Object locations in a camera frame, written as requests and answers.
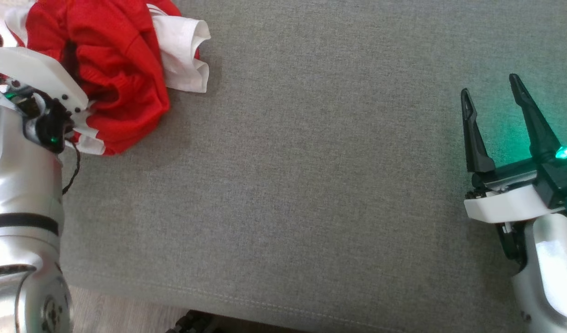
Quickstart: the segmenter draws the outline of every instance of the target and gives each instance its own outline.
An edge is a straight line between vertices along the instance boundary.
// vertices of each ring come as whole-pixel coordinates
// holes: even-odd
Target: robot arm
[[[70,332],[61,162],[85,93],[57,61],[0,48],[0,333]]]
[[[532,158],[495,168],[463,89],[467,168],[474,173],[465,208],[470,218],[496,226],[506,257],[520,264],[512,284],[527,331],[567,333],[567,148],[516,74],[510,83]]]

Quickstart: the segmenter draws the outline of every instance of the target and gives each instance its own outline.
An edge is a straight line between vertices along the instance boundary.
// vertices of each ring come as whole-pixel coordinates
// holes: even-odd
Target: gray couch cushion
[[[498,164],[529,156],[511,72],[567,143],[567,0],[178,6],[211,28],[209,92],[84,158],[70,283],[328,333],[521,330],[516,265],[463,209],[459,93]]]

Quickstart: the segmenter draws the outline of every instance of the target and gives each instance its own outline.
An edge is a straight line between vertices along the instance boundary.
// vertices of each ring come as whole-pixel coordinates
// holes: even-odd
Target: wooden floor
[[[188,310],[70,287],[74,333],[166,333]],[[300,333],[281,327],[217,317],[211,327],[224,333]]]

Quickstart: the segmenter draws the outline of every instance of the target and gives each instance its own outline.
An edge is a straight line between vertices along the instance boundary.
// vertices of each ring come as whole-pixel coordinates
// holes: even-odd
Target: white cloth
[[[106,147],[104,146],[104,141],[97,139],[98,134],[97,129],[93,129],[88,126],[86,119],[93,113],[90,108],[95,101],[89,101],[88,108],[82,112],[74,112],[71,116],[71,120],[74,121],[74,131],[80,134],[78,142],[75,146],[82,153],[86,154],[104,154]]]
[[[148,8],[158,37],[166,86],[192,93],[207,92],[209,65],[194,58],[201,43],[211,38],[207,23],[168,16],[154,5],[148,4]]]
[[[18,36],[26,46],[28,44],[28,31],[26,30],[26,18],[34,1],[29,1],[22,6],[14,7],[6,11],[6,25],[8,30]]]

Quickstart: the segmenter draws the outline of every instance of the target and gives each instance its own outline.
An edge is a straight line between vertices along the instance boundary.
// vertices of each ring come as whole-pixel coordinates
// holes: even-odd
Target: red cloth
[[[26,20],[27,47],[57,59],[96,101],[86,122],[104,154],[135,144],[169,108],[147,3],[181,15],[170,0],[40,0]]]

